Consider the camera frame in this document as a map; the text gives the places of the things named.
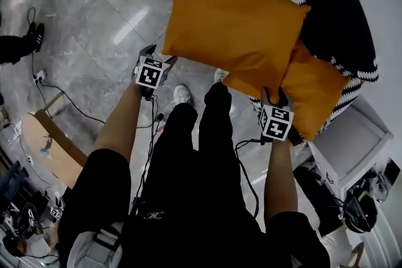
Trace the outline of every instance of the electrical outlet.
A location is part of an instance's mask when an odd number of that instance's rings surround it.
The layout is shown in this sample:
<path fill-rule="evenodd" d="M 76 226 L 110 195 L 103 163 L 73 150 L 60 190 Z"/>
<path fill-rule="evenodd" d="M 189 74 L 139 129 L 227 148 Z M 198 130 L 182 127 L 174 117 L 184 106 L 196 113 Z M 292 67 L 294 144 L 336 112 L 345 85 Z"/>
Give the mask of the electrical outlet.
<path fill-rule="evenodd" d="M 30 155 L 28 155 L 28 157 L 26 158 L 26 160 L 27 160 L 31 165 L 33 165 L 33 158 L 32 158 Z"/>
<path fill-rule="evenodd" d="M 33 75 L 33 81 L 35 84 L 38 84 L 46 79 L 46 71 L 40 70 L 36 75 Z"/>

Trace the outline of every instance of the wooden table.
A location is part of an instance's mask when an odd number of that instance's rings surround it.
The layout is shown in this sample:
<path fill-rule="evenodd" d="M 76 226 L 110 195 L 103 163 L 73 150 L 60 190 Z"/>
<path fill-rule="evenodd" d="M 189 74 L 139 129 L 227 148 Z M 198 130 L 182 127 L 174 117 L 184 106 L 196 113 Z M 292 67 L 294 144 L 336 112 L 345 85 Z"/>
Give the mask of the wooden table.
<path fill-rule="evenodd" d="M 22 133 L 35 159 L 72 189 L 87 156 L 62 133 L 45 110 L 39 110 L 35 115 L 26 114 L 23 117 Z M 50 147 L 47 153 L 41 153 L 49 137 L 52 141 Z"/>

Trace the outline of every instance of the gray tile floor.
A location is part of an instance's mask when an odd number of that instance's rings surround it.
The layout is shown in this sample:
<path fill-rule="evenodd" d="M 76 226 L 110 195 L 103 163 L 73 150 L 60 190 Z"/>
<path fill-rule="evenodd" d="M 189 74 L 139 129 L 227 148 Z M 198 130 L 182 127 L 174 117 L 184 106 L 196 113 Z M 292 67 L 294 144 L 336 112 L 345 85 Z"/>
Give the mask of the gray tile floor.
<path fill-rule="evenodd" d="M 47 82 L 63 88 L 84 112 L 94 117 L 105 120 L 111 113 L 130 81 L 142 47 L 156 43 L 158 54 L 164 58 L 160 50 L 172 0 L 0 0 L 3 14 L 0 35 L 25 35 L 28 29 L 26 13 L 32 6 L 36 8 L 36 21 L 43 22 L 46 27 L 42 50 L 34 56 L 34 70 L 37 72 L 44 68 Z M 27 56 L 14 66 L 5 65 L 0 69 L 0 91 L 17 127 L 21 126 L 24 113 L 43 107 L 43 100 L 31 79 L 31 64 L 31 56 Z M 214 72 L 212 67 L 179 59 L 167 82 L 156 91 L 160 111 L 168 114 L 174 106 L 175 86 L 184 83 L 189 87 L 199 114 L 193 132 L 195 148 L 198 146 L 198 124 L 205 107 L 204 95 L 214 82 Z M 54 88 L 43 88 L 42 91 L 46 100 L 57 93 Z M 259 137 L 256 114 L 247 97 L 234 90 L 231 92 L 234 143 Z M 81 116 L 66 98 L 57 104 L 52 113 L 64 133 L 89 154 L 101 124 Z M 149 124 L 150 115 L 150 103 L 143 102 L 139 125 Z M 149 129 L 138 130 L 130 164 L 133 191 L 137 189 L 146 161 L 149 139 Z M 0 144 L 13 161 L 19 159 L 28 168 L 32 183 L 44 190 L 46 184 L 32 173 L 12 128 L 0 132 Z M 260 147 L 250 144 L 240 153 L 261 203 L 264 186 L 261 177 L 268 167 L 269 152 L 270 145 Z M 302 147 L 292 150 L 295 164 L 307 156 L 308 151 Z M 65 187 L 40 164 L 35 163 L 34 168 L 52 185 L 52 189 L 48 190 L 63 191 Z M 242 185 L 247 207 L 253 212 L 254 197 L 246 180 Z"/>

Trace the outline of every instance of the orange pillow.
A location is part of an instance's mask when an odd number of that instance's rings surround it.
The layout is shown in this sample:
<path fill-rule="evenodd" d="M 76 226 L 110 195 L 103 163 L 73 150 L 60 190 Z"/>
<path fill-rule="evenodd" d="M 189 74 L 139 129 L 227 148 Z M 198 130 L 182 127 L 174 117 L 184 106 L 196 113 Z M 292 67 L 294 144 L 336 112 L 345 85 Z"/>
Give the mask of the orange pillow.
<path fill-rule="evenodd" d="M 162 52 L 264 80 L 274 95 L 309 10 L 290 0 L 174 0 Z"/>
<path fill-rule="evenodd" d="M 242 76 L 230 73 L 224 83 L 260 99 L 260 87 L 243 82 Z M 297 41 L 281 86 L 293 101 L 293 125 L 306 140 L 314 140 L 349 81 L 331 64 L 311 56 L 305 45 Z"/>

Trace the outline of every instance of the white cabinet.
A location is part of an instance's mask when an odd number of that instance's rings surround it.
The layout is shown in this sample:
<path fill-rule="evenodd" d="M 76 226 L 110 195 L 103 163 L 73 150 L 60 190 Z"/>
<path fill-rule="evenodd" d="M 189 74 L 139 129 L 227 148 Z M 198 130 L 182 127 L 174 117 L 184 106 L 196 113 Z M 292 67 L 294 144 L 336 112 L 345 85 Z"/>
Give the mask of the white cabinet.
<path fill-rule="evenodd" d="M 381 151 L 392 138 L 352 105 L 309 146 L 327 185 L 344 200 L 347 190 L 383 160 Z"/>

